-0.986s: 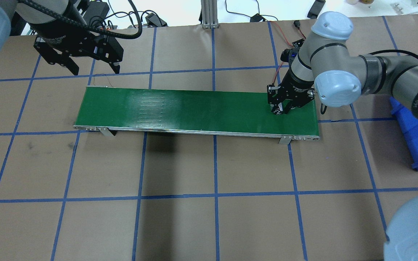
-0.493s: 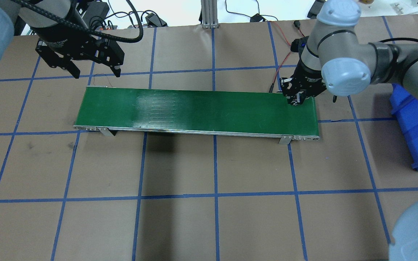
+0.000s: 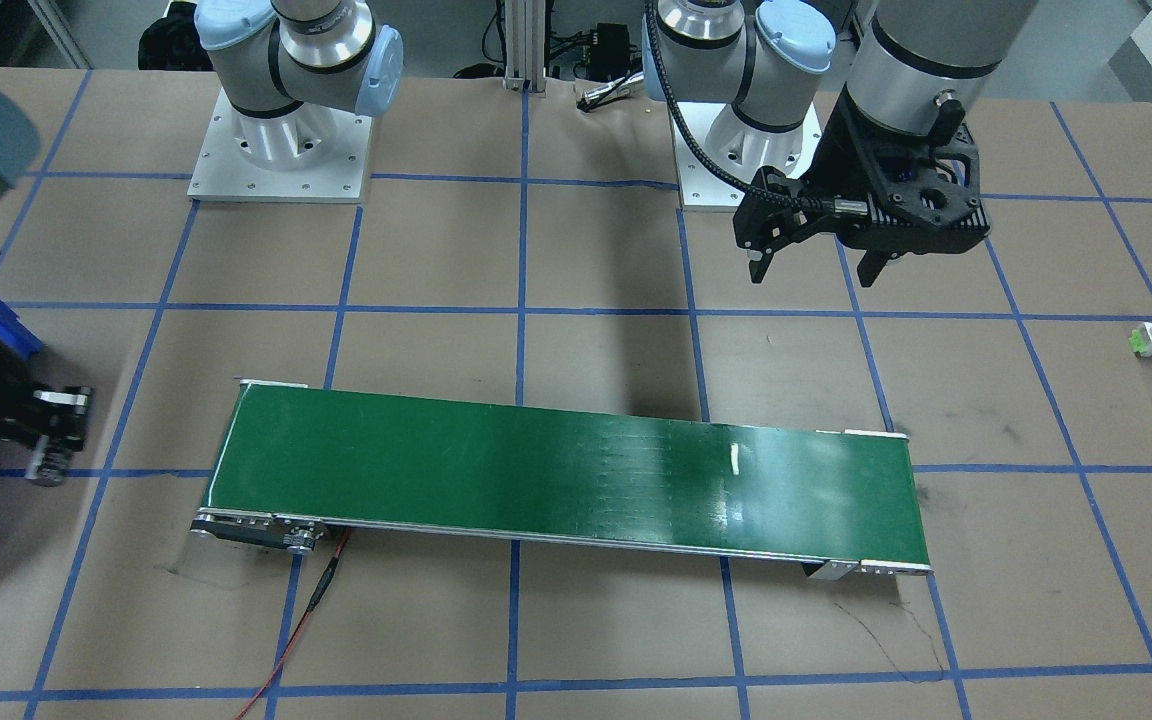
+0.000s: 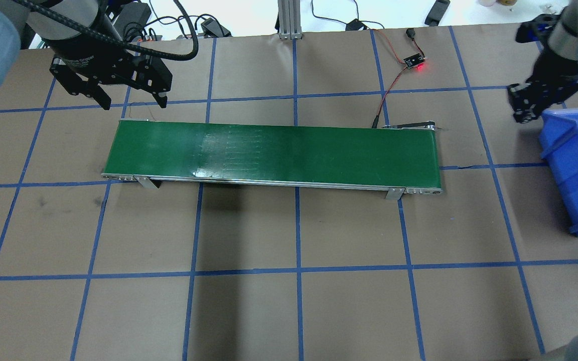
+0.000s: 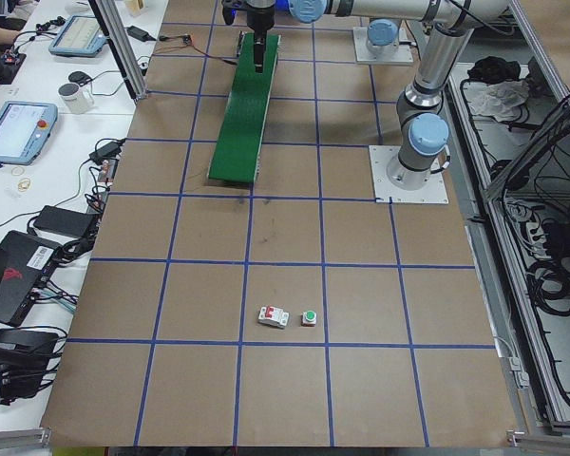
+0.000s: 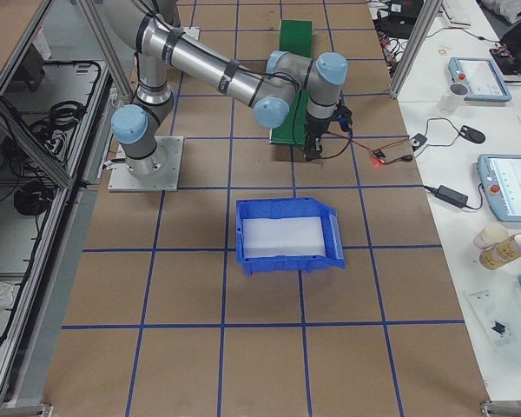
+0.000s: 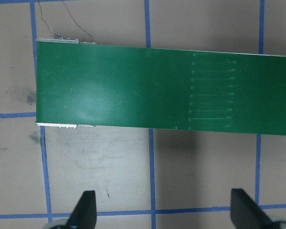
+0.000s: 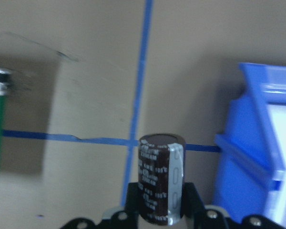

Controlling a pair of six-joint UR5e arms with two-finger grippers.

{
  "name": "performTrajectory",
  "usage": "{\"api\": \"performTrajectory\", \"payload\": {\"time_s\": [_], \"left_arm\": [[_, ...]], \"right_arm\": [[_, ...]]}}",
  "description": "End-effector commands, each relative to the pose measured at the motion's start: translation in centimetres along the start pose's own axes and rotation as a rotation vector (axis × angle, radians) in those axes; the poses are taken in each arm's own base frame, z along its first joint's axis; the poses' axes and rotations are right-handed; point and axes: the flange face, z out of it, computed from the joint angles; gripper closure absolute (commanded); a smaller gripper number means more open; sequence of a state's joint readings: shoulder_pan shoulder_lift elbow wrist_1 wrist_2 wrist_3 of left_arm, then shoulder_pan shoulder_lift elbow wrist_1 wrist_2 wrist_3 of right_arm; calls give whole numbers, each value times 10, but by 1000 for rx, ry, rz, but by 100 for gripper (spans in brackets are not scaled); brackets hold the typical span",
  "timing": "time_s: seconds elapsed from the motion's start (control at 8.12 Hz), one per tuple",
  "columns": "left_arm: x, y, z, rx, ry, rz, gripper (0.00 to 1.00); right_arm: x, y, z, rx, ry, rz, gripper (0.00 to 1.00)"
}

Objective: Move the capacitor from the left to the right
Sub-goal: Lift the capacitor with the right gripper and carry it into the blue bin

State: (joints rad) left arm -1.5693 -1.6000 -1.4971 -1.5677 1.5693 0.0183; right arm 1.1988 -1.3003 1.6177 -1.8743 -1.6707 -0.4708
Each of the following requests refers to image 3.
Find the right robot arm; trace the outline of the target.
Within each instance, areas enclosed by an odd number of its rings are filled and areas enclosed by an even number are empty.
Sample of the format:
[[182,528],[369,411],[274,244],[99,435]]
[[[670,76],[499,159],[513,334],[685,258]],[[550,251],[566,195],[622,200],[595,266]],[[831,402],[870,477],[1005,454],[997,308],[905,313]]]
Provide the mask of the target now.
[[[391,108],[404,69],[397,29],[365,1],[200,1],[194,26],[221,83],[221,115],[189,196],[358,199],[365,132]],[[0,197],[40,147],[31,119],[0,94]],[[86,444],[92,391],[37,382],[28,356],[0,338],[0,439],[32,452],[29,479],[58,486]]]

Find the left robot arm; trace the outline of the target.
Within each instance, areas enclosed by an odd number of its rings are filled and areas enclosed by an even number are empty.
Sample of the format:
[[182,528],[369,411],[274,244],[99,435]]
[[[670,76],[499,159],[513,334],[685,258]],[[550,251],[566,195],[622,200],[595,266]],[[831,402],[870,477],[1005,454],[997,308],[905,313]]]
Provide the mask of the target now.
[[902,256],[963,253],[990,236],[967,114],[1033,1],[879,1],[812,160],[791,146],[838,35],[805,1],[646,1],[645,86],[685,158],[738,192],[733,240],[760,283],[818,234],[861,251],[869,287]]

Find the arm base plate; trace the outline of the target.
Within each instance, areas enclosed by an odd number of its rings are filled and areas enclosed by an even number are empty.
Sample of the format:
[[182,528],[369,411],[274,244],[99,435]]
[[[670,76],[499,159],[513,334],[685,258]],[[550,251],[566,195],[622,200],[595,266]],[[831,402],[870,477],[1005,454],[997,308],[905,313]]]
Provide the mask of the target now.
[[[764,132],[741,122],[732,106],[718,103],[681,103],[685,126],[705,156],[742,182],[753,182],[755,172],[774,167],[788,179],[799,179],[812,164],[823,136],[817,105],[806,109],[799,127],[787,132]],[[685,211],[733,211],[742,192],[703,167],[685,145],[677,124],[670,124],[679,174],[680,200]]]
[[247,118],[220,92],[187,194],[200,202],[361,204],[374,120],[303,105]]

